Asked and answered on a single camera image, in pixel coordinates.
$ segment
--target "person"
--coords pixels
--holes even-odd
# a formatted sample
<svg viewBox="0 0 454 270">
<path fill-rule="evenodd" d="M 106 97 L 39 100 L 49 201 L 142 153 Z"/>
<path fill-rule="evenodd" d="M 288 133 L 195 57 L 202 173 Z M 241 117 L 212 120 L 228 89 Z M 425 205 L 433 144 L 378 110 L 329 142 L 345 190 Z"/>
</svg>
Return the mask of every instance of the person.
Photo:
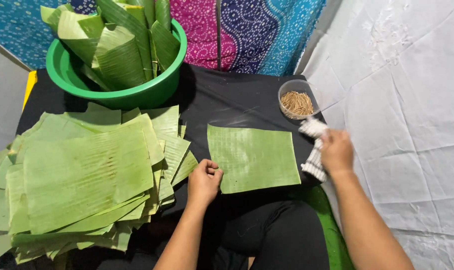
<svg viewBox="0 0 454 270">
<path fill-rule="evenodd" d="M 414 269 L 354 173 L 353 147 L 348 133 L 327 130 L 322 140 L 322 164 L 335 186 L 344 239 L 356 269 Z M 202 227 L 207 209 L 217 196 L 222 176 L 222 169 L 206 159 L 189 175 L 187 206 L 154 270 L 206 269 L 199 264 Z M 216 217 L 225 215 L 229 216 L 228 211 Z M 225 220 L 227 222 L 220 230 L 224 252 L 217 250 L 214 256 L 214 261 L 221 261 L 223 265 L 216 265 L 214 269 L 329 268 L 320 222 L 314 210 L 303 202 L 280 200 L 266 203 Z M 240 259 L 233 262 L 235 255 Z"/>
</svg>

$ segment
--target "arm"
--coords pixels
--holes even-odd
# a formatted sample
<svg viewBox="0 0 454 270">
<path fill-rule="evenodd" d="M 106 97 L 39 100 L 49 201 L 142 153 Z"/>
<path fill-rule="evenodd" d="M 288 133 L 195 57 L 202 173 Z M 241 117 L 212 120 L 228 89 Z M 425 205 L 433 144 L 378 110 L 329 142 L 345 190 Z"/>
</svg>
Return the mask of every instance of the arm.
<svg viewBox="0 0 454 270">
<path fill-rule="evenodd" d="M 154 270 L 195 270 L 199 257 L 200 235 L 207 206 L 218 192 L 223 172 L 204 159 L 188 176 L 187 206 Z"/>
<path fill-rule="evenodd" d="M 348 133 L 330 130 L 322 140 L 322 164 L 335 186 L 344 239 L 356 269 L 413 270 L 409 257 L 358 182 Z"/>
</svg>

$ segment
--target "green plastic basin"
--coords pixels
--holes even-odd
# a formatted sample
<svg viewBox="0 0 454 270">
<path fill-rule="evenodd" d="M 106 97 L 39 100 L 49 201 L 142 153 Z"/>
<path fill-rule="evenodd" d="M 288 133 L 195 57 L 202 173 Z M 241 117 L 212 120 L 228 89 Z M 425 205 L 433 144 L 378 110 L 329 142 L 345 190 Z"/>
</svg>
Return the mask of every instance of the green plastic basin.
<svg viewBox="0 0 454 270">
<path fill-rule="evenodd" d="M 52 42 L 47 52 L 47 72 L 52 81 L 66 92 L 98 101 L 110 109 L 153 109 L 164 103 L 177 89 L 179 68 L 187 52 L 187 36 L 174 19 L 172 33 L 180 41 L 180 51 L 174 63 L 155 79 L 133 88 L 114 92 L 92 91 L 97 85 L 79 72 L 83 62 L 74 54 L 71 57 L 68 49 L 57 39 Z"/>
</svg>

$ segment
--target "white fabric wall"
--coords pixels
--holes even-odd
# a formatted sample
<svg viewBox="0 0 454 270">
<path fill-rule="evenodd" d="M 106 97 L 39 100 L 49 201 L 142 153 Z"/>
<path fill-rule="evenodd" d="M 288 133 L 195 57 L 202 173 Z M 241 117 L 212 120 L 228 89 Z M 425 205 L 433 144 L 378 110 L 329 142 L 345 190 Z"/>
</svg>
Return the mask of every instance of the white fabric wall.
<svg viewBox="0 0 454 270">
<path fill-rule="evenodd" d="M 0 150 L 15 137 L 29 72 L 0 47 Z"/>
<path fill-rule="evenodd" d="M 296 73 L 416 269 L 454 269 L 454 0 L 327 2 Z"/>
</svg>

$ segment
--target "clear plastic container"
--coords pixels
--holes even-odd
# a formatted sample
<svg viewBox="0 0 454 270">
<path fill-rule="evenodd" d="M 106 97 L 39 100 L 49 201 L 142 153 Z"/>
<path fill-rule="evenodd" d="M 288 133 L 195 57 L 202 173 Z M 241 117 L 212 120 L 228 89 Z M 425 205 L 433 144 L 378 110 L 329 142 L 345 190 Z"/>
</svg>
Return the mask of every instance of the clear plastic container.
<svg viewBox="0 0 454 270">
<path fill-rule="evenodd" d="M 300 115 L 300 114 L 295 114 L 295 113 L 289 111 L 286 107 L 284 107 L 280 98 L 283 95 L 285 95 L 286 93 L 291 92 L 291 91 L 295 91 L 297 93 L 305 93 L 312 101 L 312 107 L 314 109 L 314 112 L 309 115 Z M 280 110 L 286 117 L 288 117 L 290 119 L 304 120 L 304 119 L 307 119 L 308 116 L 313 116 L 313 115 L 318 114 L 320 111 L 319 102 L 318 102 L 321 99 L 320 92 L 311 83 L 308 83 L 307 81 L 291 80 L 291 81 L 284 83 L 279 89 L 278 97 L 279 97 Z"/>
</svg>

